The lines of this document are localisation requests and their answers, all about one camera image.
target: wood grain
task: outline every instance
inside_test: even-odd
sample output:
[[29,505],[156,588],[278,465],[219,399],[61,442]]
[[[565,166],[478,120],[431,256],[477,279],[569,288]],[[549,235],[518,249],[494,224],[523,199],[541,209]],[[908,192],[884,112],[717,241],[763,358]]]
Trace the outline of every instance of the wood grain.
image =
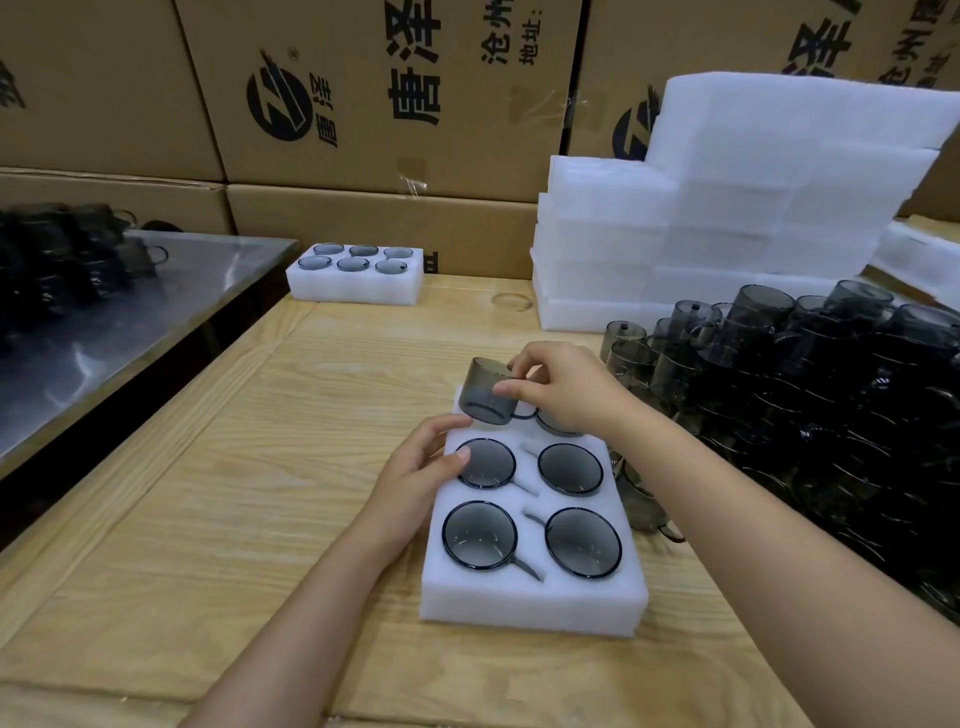
[[0,555],[0,645],[82,562],[312,306],[272,309]]
[[[0,726],[10,728],[176,728],[190,706],[127,697],[0,686]],[[326,728],[412,728],[332,718]]]
[[[528,286],[442,279],[415,308],[316,306],[0,651],[0,679],[196,700],[349,523],[400,439],[448,411],[469,359],[545,337]],[[636,547],[650,606],[634,639],[614,640],[420,622],[415,541],[368,605],[331,711],[514,728],[808,725],[692,550]]]

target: metal table surface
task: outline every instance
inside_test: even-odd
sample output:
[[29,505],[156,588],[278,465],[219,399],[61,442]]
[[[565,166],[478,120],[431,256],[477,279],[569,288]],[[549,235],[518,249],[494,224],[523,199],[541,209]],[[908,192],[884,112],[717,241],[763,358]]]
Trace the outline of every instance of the metal table surface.
[[127,234],[169,252],[155,279],[37,328],[0,353],[0,478],[263,277],[296,243]]

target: white foam block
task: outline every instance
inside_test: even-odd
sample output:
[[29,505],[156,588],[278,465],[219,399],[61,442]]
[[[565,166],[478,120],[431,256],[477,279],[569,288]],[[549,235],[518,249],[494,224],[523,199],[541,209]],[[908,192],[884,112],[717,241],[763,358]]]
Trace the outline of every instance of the white foam block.
[[778,276],[776,274],[759,273],[756,283],[777,288],[783,293],[798,299],[800,296],[828,296],[837,279],[821,279],[812,276]]
[[548,186],[564,215],[629,225],[667,225],[677,182],[642,161],[555,157]]
[[646,163],[676,178],[792,186],[853,86],[725,71],[675,76]]
[[837,236],[879,236],[938,155],[929,149],[825,142],[783,222],[832,228]]
[[650,317],[643,303],[616,301],[576,301],[551,298],[543,291],[538,271],[534,270],[537,313],[544,331],[584,331],[603,333],[611,321],[634,321],[647,328]]
[[780,226],[795,191],[734,182],[683,180],[677,192],[674,223],[688,228],[770,235]]
[[874,256],[878,235],[837,235],[831,228],[783,226],[756,261],[762,273],[846,279],[859,275]]
[[[415,305],[423,283],[423,250],[410,249],[413,253],[409,257],[391,258],[393,263],[386,262],[385,250],[386,248],[378,248],[376,255],[361,258],[370,263],[363,271],[348,272],[338,267],[341,260],[351,259],[349,246],[345,246],[341,253],[328,255],[331,259],[328,267],[322,270],[305,270],[300,261],[318,257],[311,246],[287,268],[290,294],[300,301]],[[405,264],[406,268],[401,273],[388,274],[377,268],[380,263],[381,269],[396,270],[400,263]]]
[[940,149],[960,122],[960,92],[855,84],[835,122],[840,139],[911,149]]
[[543,292],[550,298],[635,303],[643,299],[651,268],[631,263],[555,260],[533,248]]
[[647,284],[646,301],[673,304],[684,299],[722,303],[756,281],[756,273],[696,268],[655,268]]
[[771,235],[690,228],[678,224],[667,230],[666,241],[656,265],[662,268],[754,271],[772,239]]
[[666,227],[628,225],[566,215],[552,196],[540,194],[534,247],[554,260],[652,265],[666,241]]
[[[454,401],[459,395],[458,389]],[[453,411],[461,410],[454,405]],[[570,439],[553,437],[535,420],[513,420],[503,426],[474,423],[468,429],[451,430],[444,451],[450,453],[477,437],[493,438],[510,448],[516,458],[517,479],[536,486],[540,495],[533,497],[512,484],[477,490],[459,480],[451,480],[441,487],[433,507],[423,562],[420,618],[632,637],[646,608],[648,594],[633,533],[613,482],[607,446],[589,435]],[[574,497],[553,491],[540,478],[536,456],[521,447],[521,443],[528,443],[535,445],[534,449],[542,449],[560,442],[586,448],[600,461],[604,479],[593,495]],[[470,500],[488,500],[510,514],[518,536],[516,556],[541,574],[543,581],[512,565],[493,571],[475,571],[461,567],[449,557],[441,536],[444,519],[458,505]],[[600,514],[616,530],[623,556],[616,571],[607,578],[582,579],[564,571],[547,550],[543,527],[522,515],[526,509],[546,519],[570,506]]]
[[960,282],[960,245],[904,223],[891,223],[870,264],[938,301]]

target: mug rim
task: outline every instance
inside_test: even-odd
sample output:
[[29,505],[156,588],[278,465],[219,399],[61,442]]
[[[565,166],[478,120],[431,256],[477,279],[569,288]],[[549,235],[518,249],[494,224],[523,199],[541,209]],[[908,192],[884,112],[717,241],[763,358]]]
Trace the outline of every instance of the mug rim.
[[[489,438],[476,438],[476,439],[483,440],[483,439],[489,439]],[[507,555],[504,556],[499,561],[497,561],[496,563],[490,564],[489,566],[485,566],[485,567],[478,567],[476,564],[468,564],[466,561],[464,561],[459,556],[454,554],[453,550],[450,548],[450,546],[446,542],[446,524],[450,520],[450,517],[454,513],[459,511],[461,508],[463,508],[465,505],[476,505],[477,503],[480,503],[482,505],[491,505],[494,508],[496,508],[504,516],[507,517],[507,521],[510,522],[510,527],[514,530],[514,544],[510,547],[510,551],[507,553]],[[466,500],[460,505],[458,505],[456,508],[451,510],[448,514],[446,514],[446,518],[444,519],[444,524],[440,527],[440,540],[444,544],[444,551],[446,551],[447,555],[460,566],[466,567],[467,569],[472,569],[474,571],[491,571],[494,569],[499,569],[502,566],[505,566],[514,557],[514,554],[516,553],[516,545],[519,540],[519,534],[516,531],[516,523],[514,522],[514,519],[501,506],[497,505],[496,503],[490,502],[489,500]]]
[[514,455],[514,452],[510,449],[510,446],[509,446],[509,445],[507,445],[507,444],[504,443],[504,442],[501,442],[501,441],[497,440],[495,437],[474,437],[474,438],[472,438],[472,439],[470,439],[470,440],[466,440],[466,441],[462,442],[462,443],[457,447],[457,450],[459,450],[460,448],[462,448],[462,447],[464,447],[464,446],[469,445],[470,443],[475,443],[475,442],[477,442],[478,440],[490,440],[491,442],[495,442],[495,443],[497,443],[498,445],[500,445],[501,447],[503,447],[507,452],[510,453],[511,462],[513,462],[513,464],[514,464],[514,465],[511,467],[511,469],[510,469],[510,474],[506,477],[506,479],[501,480],[501,481],[500,481],[499,483],[497,483],[496,485],[474,485],[473,483],[469,483],[469,482],[467,482],[466,480],[464,480],[464,476],[463,476],[462,473],[459,474],[459,475],[457,475],[457,480],[459,480],[461,483],[463,483],[464,485],[466,485],[468,488],[476,488],[476,489],[479,490],[479,491],[492,491],[492,490],[495,490],[496,488],[502,488],[503,486],[505,486],[505,485],[507,485],[508,483],[510,483],[510,482],[514,479],[514,475],[516,475],[516,455]]
[[[598,519],[600,519],[603,523],[607,525],[607,528],[610,529],[610,531],[613,534],[613,537],[616,539],[616,545],[617,545],[616,561],[613,563],[612,567],[610,567],[608,570],[604,571],[603,573],[596,573],[596,574],[580,573],[579,571],[573,570],[569,566],[567,566],[564,562],[560,560],[557,554],[553,552],[553,548],[550,547],[550,539],[549,539],[550,524],[561,513],[564,513],[566,511],[585,511],[587,513],[590,513],[596,516]],[[576,576],[581,579],[606,578],[607,576],[610,576],[614,571],[616,571],[619,568],[620,562],[623,560],[623,542],[620,541],[620,534],[616,532],[616,529],[613,527],[613,524],[607,521],[607,519],[605,519],[596,511],[591,511],[589,508],[584,508],[583,506],[579,506],[579,505],[570,505],[570,506],[567,506],[566,508],[561,508],[559,511],[556,511],[549,519],[547,519],[547,522],[543,525],[543,542],[546,544],[546,550],[550,552],[550,557],[557,562],[557,566],[559,566],[561,569],[563,569],[567,573],[572,574],[573,576]]]
[[[600,470],[600,479],[597,480],[596,485],[594,485],[594,486],[593,486],[592,488],[590,488],[588,491],[579,491],[579,492],[577,492],[577,493],[570,493],[570,491],[565,491],[563,488],[558,488],[557,486],[555,486],[553,483],[550,482],[550,480],[547,478],[547,476],[543,474],[543,465],[542,465],[541,462],[540,462],[541,459],[542,459],[542,457],[543,457],[543,455],[544,455],[549,449],[559,448],[559,447],[564,446],[564,445],[566,445],[566,446],[568,446],[568,447],[570,447],[570,448],[581,449],[583,452],[585,452],[587,455],[589,455],[591,458],[593,458],[593,462],[597,464],[597,468],[599,468],[599,470]],[[590,452],[587,448],[584,448],[584,447],[582,447],[582,446],[580,446],[580,445],[576,445],[575,443],[554,443],[553,445],[548,445],[546,448],[542,449],[542,450],[540,451],[540,454],[537,456],[537,470],[538,470],[538,472],[540,473],[540,478],[543,480],[544,483],[546,483],[548,486],[550,486],[553,490],[557,491],[557,493],[562,493],[562,494],[565,495],[565,496],[573,496],[573,497],[592,496],[594,493],[596,493],[596,492],[600,489],[600,486],[603,485],[603,480],[604,480],[603,465],[602,465],[602,464],[600,463],[600,461],[597,459],[597,456],[594,455],[592,452]]]

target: pile of glass mugs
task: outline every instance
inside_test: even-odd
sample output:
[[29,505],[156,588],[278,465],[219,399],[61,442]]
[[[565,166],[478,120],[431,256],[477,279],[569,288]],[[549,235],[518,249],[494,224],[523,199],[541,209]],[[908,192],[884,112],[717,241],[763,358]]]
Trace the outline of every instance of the pile of glass mugs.
[[958,354],[960,316],[857,280],[680,301],[650,334],[611,322],[601,349],[635,396],[960,623]]

